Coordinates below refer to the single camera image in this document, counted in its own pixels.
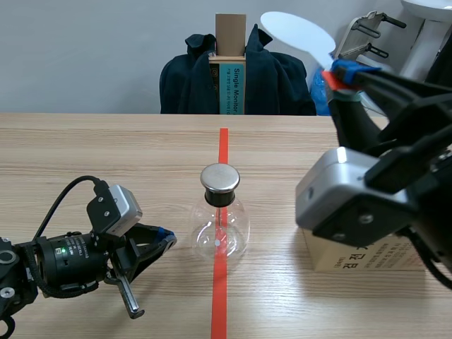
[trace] wood grain tabletop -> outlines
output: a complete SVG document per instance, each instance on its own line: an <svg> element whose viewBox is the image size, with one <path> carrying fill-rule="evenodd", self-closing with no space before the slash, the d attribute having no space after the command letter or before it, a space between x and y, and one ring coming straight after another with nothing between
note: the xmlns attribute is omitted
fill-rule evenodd
<svg viewBox="0 0 452 339"><path fill-rule="evenodd" d="M336 146L329 118L0 114L0 236L31 240L60 191L91 174L130 189L141 222L179 240L132 284L141 318L102 283L75 299L40 293L16 314L14 338L210 338L213 265L191 254L189 213L201 170L218 160L220 127L251 218L248 249L228 273L228 338L451 337L452 293L428 273L313 272L295 186ZM77 186L44 235L89 232L92 198L91 183Z"/></svg>

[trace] red stripe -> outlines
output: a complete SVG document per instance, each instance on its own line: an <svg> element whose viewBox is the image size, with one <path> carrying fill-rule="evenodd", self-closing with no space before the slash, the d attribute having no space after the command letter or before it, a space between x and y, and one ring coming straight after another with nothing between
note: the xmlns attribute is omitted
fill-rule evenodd
<svg viewBox="0 0 452 339"><path fill-rule="evenodd" d="M229 153L229 130L220 129L218 162L227 164ZM219 215L215 224L215 238L220 245L215 248L213 263L212 293L212 326L210 339L227 339L227 209L221 209L221 225Z"/></svg>

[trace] dark coat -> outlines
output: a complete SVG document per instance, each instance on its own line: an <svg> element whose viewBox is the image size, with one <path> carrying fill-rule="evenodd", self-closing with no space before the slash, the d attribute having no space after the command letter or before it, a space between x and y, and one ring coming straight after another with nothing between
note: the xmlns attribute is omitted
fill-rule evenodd
<svg viewBox="0 0 452 339"><path fill-rule="evenodd" d="M264 49L271 41L254 26L246 46L245 114L316 115L304 64ZM160 76L161 113L218 114L208 58L215 37L192 35L185 43L187 54L171 60Z"/></svg>

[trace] glass flask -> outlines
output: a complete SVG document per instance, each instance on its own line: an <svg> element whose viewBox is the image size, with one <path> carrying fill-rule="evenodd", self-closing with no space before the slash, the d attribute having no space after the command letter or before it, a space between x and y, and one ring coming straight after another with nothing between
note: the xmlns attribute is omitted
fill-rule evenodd
<svg viewBox="0 0 452 339"><path fill-rule="evenodd" d="M240 174L233 166L213 164L201 173L204 197L191 210L191 247L194 253L213 261L220 254L238 259L249 240L249 216L235 196Z"/></svg>

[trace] silver cap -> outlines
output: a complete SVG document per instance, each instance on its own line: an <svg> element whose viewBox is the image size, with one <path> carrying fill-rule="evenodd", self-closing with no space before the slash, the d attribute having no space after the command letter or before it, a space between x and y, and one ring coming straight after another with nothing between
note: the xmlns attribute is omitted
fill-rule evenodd
<svg viewBox="0 0 452 339"><path fill-rule="evenodd" d="M202 185L213 193L229 193L240 183L240 174L231 165L212 164L201 173Z"/></svg>

